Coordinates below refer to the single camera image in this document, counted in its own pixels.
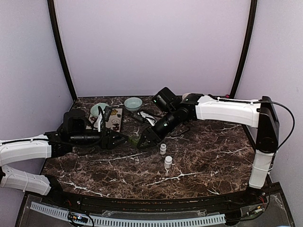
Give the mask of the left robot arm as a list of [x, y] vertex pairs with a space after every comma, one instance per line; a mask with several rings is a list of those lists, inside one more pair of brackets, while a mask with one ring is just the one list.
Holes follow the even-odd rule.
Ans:
[[23, 192], [34, 192], [48, 196], [56, 206], [63, 206], [67, 196], [58, 180], [51, 175], [35, 175], [9, 166], [11, 163], [37, 158], [63, 157], [73, 148], [113, 149], [128, 141], [128, 136], [106, 127], [108, 113], [101, 114], [97, 129], [90, 124], [81, 109], [63, 115], [63, 122], [56, 131], [36, 137], [0, 142], [0, 186]]

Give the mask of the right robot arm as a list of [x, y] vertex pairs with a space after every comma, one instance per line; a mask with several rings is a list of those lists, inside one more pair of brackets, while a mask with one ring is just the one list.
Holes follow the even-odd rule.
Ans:
[[152, 101], [166, 115], [142, 132], [136, 145], [138, 149], [158, 145], [177, 126], [188, 121], [215, 120], [256, 128], [256, 153], [249, 179], [250, 188], [242, 194], [241, 200], [246, 205], [252, 205], [259, 199], [259, 189], [264, 186], [276, 153], [282, 146], [279, 142], [280, 124], [274, 106], [280, 106], [290, 113], [289, 108], [272, 101], [268, 96], [239, 100], [188, 93], [179, 97], [168, 87], [160, 90]]

